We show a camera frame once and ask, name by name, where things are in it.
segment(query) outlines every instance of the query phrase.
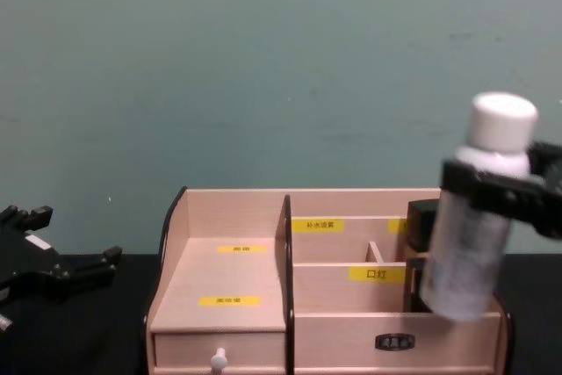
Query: green wall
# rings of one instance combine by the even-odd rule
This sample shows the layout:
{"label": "green wall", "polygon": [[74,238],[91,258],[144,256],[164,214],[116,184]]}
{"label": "green wall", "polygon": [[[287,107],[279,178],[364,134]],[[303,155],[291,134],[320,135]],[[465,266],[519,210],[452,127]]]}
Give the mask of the green wall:
{"label": "green wall", "polygon": [[183,184],[435,186],[479,91],[562,142],[561,22],[561,0],[0,0],[0,205],[51,205],[63,252],[155,252]]}

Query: wooden compartment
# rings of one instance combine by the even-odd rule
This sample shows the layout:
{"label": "wooden compartment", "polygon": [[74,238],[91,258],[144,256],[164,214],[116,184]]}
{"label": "wooden compartment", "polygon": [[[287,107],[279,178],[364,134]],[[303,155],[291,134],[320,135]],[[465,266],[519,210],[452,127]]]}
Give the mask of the wooden compartment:
{"label": "wooden compartment", "polygon": [[[147,318],[150,373],[211,374],[223,348],[225,375],[500,375],[508,336],[496,303],[463,324],[403,312],[407,203],[438,195],[181,192]],[[375,347],[392,333],[415,347]]]}

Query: white bottle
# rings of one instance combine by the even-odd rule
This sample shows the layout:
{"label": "white bottle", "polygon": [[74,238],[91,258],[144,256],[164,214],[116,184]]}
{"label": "white bottle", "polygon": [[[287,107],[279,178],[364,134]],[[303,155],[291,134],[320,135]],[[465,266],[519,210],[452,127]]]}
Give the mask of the white bottle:
{"label": "white bottle", "polygon": [[[478,94],[466,145],[455,157],[478,170],[525,178],[530,174],[525,151],[537,118],[537,108],[523,97]],[[475,211],[462,196],[442,192],[420,291],[434,313],[473,321],[487,310],[510,224],[497,214]]]}

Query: black table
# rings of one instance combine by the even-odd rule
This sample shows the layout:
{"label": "black table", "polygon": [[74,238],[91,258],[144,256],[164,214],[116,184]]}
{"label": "black table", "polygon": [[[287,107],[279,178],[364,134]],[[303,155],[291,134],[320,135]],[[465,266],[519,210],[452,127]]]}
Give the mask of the black table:
{"label": "black table", "polygon": [[[70,256],[80,261],[80,256]],[[154,256],[123,256],[111,288],[55,305],[0,309],[14,320],[0,338],[2,375],[137,375],[142,317],[155,282]],[[512,255],[498,293],[515,317],[513,375],[562,373],[562,256]]]}

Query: drawer knob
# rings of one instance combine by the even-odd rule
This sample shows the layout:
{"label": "drawer knob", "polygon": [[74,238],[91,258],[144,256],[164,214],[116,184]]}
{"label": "drawer knob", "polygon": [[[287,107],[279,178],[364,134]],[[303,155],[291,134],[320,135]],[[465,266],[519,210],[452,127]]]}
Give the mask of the drawer knob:
{"label": "drawer knob", "polygon": [[211,357],[211,367],[213,371],[221,372],[228,365],[227,354],[222,347],[217,349],[217,352]]}

